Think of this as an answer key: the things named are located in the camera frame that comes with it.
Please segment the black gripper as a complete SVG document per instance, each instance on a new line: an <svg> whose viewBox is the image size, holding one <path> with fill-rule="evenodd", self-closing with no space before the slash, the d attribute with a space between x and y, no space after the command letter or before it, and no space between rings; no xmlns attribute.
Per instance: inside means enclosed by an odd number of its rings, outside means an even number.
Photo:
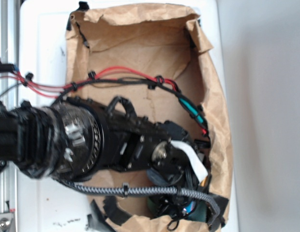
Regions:
<svg viewBox="0 0 300 232"><path fill-rule="evenodd" d="M152 201L156 204L155 217L168 215L172 218L172 223L179 223L181 219L187 219L193 212L198 202L203 201L207 206L208 225L213 222L213 199L207 193L207 187L202 186L203 180L208 178L208 170L206 168L198 169L194 172L191 166L157 167L147 170L148 179L155 185L164 190L173 189L177 191L186 191L189 195L175 194L155 194L151 195Z"/></svg>

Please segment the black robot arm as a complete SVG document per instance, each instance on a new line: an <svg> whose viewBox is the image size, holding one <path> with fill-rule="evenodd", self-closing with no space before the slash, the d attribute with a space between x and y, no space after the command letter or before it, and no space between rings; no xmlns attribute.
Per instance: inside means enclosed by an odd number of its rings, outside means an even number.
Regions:
<svg viewBox="0 0 300 232"><path fill-rule="evenodd" d="M24 102L8 111L0 103L0 172L13 162L33 179L50 177L78 192L97 196L149 197L157 217L187 218L204 202L207 224L220 209L201 187L208 172L201 159L206 141L192 140L172 121L138 117L128 99L109 105L67 98L48 107ZM87 187L98 171L147 172L151 187Z"/></svg>

